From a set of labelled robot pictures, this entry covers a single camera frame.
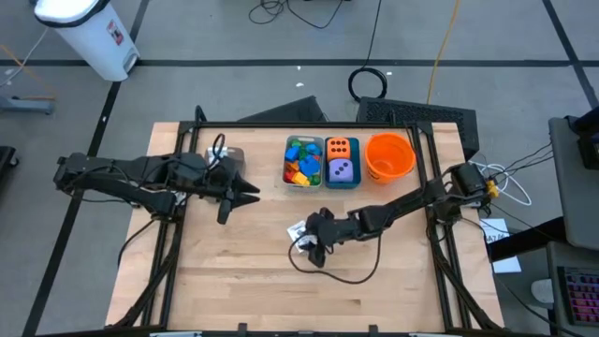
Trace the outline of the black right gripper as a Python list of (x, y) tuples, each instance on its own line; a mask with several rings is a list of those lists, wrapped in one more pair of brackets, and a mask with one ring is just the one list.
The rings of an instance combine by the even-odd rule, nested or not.
[(317, 268), (323, 268), (326, 253), (332, 254), (336, 243), (352, 238), (352, 221), (349, 218), (336, 219), (328, 208), (323, 207), (319, 213), (313, 212), (308, 216), (306, 234), (308, 260)]

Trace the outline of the ornate playing card deck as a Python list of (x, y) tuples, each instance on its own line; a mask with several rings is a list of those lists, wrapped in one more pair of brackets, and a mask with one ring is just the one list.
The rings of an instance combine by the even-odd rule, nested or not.
[(308, 234), (304, 221), (299, 221), (297, 224), (287, 229), (293, 246), (301, 253), (306, 249), (311, 249), (316, 246), (317, 238), (313, 234)]

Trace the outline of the purple foam die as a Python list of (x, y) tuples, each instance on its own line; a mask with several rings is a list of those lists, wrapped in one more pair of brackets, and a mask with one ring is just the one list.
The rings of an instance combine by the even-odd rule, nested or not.
[(353, 180), (354, 169), (351, 160), (338, 158), (329, 161), (330, 183), (351, 183)]

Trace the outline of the orange foam die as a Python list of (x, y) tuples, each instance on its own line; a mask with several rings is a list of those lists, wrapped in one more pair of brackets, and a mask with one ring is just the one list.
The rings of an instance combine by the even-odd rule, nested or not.
[(349, 159), (351, 156), (350, 141), (347, 138), (328, 138), (326, 141), (327, 160)]

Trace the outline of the taupe plastic bin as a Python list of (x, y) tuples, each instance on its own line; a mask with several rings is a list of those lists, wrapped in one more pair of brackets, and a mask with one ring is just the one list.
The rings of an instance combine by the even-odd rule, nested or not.
[(245, 155), (242, 148), (239, 147), (228, 147), (227, 156), (232, 158), (233, 160), (240, 161), (244, 164), (244, 173), (245, 173)]

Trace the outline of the light grey plastic bin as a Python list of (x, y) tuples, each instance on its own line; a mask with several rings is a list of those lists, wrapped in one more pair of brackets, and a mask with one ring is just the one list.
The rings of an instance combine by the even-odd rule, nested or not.
[[(321, 176), (321, 184), (320, 185), (316, 185), (316, 186), (312, 186), (312, 185), (297, 185), (292, 183), (286, 183), (284, 181), (284, 173), (286, 172), (285, 170), (285, 163), (288, 161), (285, 161), (285, 151), (291, 147), (290, 143), (293, 139), (299, 139), (302, 143), (303, 146), (300, 149), (305, 149), (305, 147), (310, 144), (310, 143), (314, 143), (317, 146), (319, 146), (322, 150), (322, 154), (321, 155), (314, 155), (314, 154), (308, 154), (308, 156), (313, 156), (315, 159), (318, 159), (320, 161), (321, 164), (321, 169), (320, 169), (320, 176)], [(325, 142), (323, 139), (318, 138), (318, 137), (312, 137), (312, 136), (289, 136), (285, 142), (285, 150), (284, 150), (284, 154), (283, 154), (283, 173), (282, 173), (282, 180), (284, 182), (285, 185), (292, 187), (292, 188), (299, 188), (299, 189), (312, 189), (315, 190), (316, 188), (321, 187), (324, 183), (324, 150), (325, 150)]]

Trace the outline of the teal plastic bin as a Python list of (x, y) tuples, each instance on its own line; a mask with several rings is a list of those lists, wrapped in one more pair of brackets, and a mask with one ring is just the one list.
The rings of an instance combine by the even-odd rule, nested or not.
[(356, 138), (347, 138), (350, 141), (351, 156), (349, 160), (353, 163), (354, 180), (351, 183), (330, 183), (329, 182), (329, 161), (327, 160), (327, 150), (325, 140), (325, 185), (329, 189), (355, 189), (361, 183), (361, 167), (359, 141)]

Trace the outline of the black slanted panel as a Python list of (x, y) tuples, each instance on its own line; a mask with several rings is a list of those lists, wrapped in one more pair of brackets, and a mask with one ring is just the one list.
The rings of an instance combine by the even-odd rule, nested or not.
[(329, 118), (321, 110), (313, 95), (286, 103), (269, 110), (244, 117), (240, 122), (327, 122)]

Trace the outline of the white paper sheet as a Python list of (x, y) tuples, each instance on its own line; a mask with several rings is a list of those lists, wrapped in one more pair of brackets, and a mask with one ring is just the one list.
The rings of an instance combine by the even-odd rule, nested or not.
[(510, 236), (505, 220), (503, 218), (480, 219), (479, 225), (484, 231), (486, 243), (497, 242)]
[(503, 273), (520, 273), (521, 266), (519, 259), (516, 256), (505, 258), (492, 263), (493, 272), (496, 274)]

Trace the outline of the black floor beam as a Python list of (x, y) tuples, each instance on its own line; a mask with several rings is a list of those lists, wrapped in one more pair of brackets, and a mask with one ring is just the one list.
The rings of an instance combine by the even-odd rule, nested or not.
[(549, 220), (516, 234), (511, 234), (496, 242), (488, 243), (489, 260), (504, 260), (536, 249), (544, 248), (550, 242), (566, 242), (563, 217)]

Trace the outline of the grey metal floor base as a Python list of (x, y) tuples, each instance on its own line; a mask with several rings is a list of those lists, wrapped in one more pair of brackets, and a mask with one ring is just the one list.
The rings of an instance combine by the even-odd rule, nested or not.
[(53, 102), (49, 99), (7, 98), (0, 95), (0, 111), (53, 113)]

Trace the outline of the black caster base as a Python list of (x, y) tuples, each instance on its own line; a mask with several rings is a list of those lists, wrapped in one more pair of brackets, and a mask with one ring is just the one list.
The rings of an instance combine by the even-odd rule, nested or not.
[(0, 146), (0, 184), (8, 177), (9, 173), (20, 164), (16, 149), (10, 146)]

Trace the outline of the grey desk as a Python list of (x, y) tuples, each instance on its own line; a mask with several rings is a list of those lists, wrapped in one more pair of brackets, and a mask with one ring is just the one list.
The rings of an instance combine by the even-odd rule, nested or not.
[(578, 135), (564, 118), (548, 121), (567, 240), (599, 251), (599, 170), (586, 169)]
[(570, 336), (599, 337), (599, 328), (571, 325), (566, 317), (562, 295), (559, 286), (558, 267), (573, 267), (583, 269), (599, 269), (599, 251), (551, 242), (548, 247), (548, 270), (553, 283), (553, 311), (556, 323), (561, 329), (560, 334), (570, 331)]

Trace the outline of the black backlit keyboard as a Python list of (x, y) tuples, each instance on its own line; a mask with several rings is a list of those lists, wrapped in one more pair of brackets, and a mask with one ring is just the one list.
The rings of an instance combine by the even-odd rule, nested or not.
[(557, 273), (569, 323), (599, 328), (599, 269), (558, 267)]

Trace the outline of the black desk device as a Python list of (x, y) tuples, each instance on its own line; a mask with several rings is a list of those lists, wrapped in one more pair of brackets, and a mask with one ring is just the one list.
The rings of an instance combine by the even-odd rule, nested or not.
[(584, 167), (599, 170), (599, 106), (580, 117), (568, 115), (565, 119), (578, 136), (577, 146)]

